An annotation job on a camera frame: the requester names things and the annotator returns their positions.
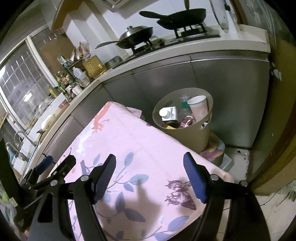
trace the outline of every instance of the pink paper cup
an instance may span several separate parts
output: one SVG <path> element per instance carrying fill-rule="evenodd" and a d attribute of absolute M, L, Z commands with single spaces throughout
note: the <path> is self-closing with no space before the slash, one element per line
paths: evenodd
<path fill-rule="evenodd" d="M 195 96 L 188 100 L 187 103 L 196 122 L 199 122 L 208 114 L 207 97 L 205 95 Z"/>

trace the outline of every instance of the gas stove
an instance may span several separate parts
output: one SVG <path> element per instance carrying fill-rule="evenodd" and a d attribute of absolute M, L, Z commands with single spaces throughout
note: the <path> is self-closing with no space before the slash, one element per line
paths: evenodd
<path fill-rule="evenodd" d="M 151 42 L 149 42 L 146 45 L 132 49 L 134 54 L 129 56 L 127 59 L 116 64 L 113 67 L 113 69 L 125 63 L 128 63 L 129 61 L 132 61 L 136 58 L 139 58 L 143 55 L 149 54 L 151 52 L 154 52 L 159 49 L 163 49 L 172 45 L 181 44 L 189 41 L 200 40 L 200 39 L 209 39 L 209 38 L 218 38 L 218 37 L 220 37 L 220 35 L 219 35 L 219 31 L 217 30 L 212 30 L 207 32 L 200 31 L 197 28 L 186 30 L 181 33 L 181 37 L 178 35 L 178 37 L 169 39 L 169 40 L 159 39 L 158 41 L 156 41 L 156 44 L 151 44 Z"/>

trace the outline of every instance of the cooking oil bottle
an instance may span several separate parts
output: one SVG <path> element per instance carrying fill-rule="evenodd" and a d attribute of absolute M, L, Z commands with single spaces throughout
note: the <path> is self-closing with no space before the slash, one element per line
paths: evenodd
<path fill-rule="evenodd" d="M 101 63 L 99 58 L 96 55 L 91 56 L 90 58 L 83 58 L 83 66 L 87 70 L 90 77 L 96 79 L 101 74 L 106 72 L 106 67 Z"/>

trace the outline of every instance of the metal screw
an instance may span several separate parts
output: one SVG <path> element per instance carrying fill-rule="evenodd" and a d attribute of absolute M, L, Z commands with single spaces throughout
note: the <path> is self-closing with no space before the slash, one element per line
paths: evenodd
<path fill-rule="evenodd" d="M 89 179 L 89 176 L 88 176 L 88 175 L 83 175 L 83 176 L 80 178 L 80 180 L 83 181 L 83 182 L 87 181 L 88 179 Z"/>
<path fill-rule="evenodd" d="M 211 180 L 213 180 L 213 181 L 218 181 L 218 180 L 219 180 L 219 177 L 218 177 L 216 174 L 212 174 L 212 175 L 210 176 L 210 178 L 211 178 Z"/>
<path fill-rule="evenodd" d="M 243 187 L 247 187 L 247 186 L 248 186 L 248 182 L 245 181 L 245 180 L 240 181 L 240 184 L 241 184 Z"/>
<path fill-rule="evenodd" d="M 51 186 L 55 186 L 56 184 L 58 184 L 58 181 L 57 181 L 57 180 L 52 180 L 52 181 L 50 182 L 50 185 L 51 185 Z"/>

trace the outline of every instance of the faucet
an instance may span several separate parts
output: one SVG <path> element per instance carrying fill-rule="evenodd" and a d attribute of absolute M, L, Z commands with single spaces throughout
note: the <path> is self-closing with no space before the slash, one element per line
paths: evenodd
<path fill-rule="evenodd" d="M 22 160 L 23 161 L 28 161 L 28 158 L 23 154 L 21 153 L 13 144 L 11 144 L 10 142 L 7 142 L 6 143 L 6 146 L 10 146 L 12 147 L 14 150 L 16 150 L 16 152 L 22 157 Z"/>
<path fill-rule="evenodd" d="M 18 133 L 22 133 L 24 135 L 24 137 L 27 138 L 34 147 L 36 147 L 36 144 L 27 136 L 27 134 L 25 132 L 23 132 L 23 131 L 17 131 L 15 133 L 15 137 L 17 136 Z"/>

